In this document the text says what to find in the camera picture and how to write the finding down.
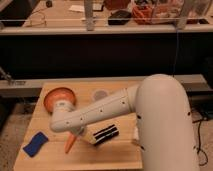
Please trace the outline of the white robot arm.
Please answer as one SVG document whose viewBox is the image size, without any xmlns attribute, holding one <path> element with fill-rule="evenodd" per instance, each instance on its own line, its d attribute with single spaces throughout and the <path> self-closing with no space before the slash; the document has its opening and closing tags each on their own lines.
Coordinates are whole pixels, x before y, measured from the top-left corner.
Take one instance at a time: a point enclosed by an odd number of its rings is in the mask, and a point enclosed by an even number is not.
<svg viewBox="0 0 213 171">
<path fill-rule="evenodd" d="M 200 171 L 189 100 L 174 77 L 148 76 L 81 109 L 74 108 L 75 100 L 67 88 L 45 97 L 52 131 L 80 135 L 89 124 L 134 113 L 144 171 Z"/>
</svg>

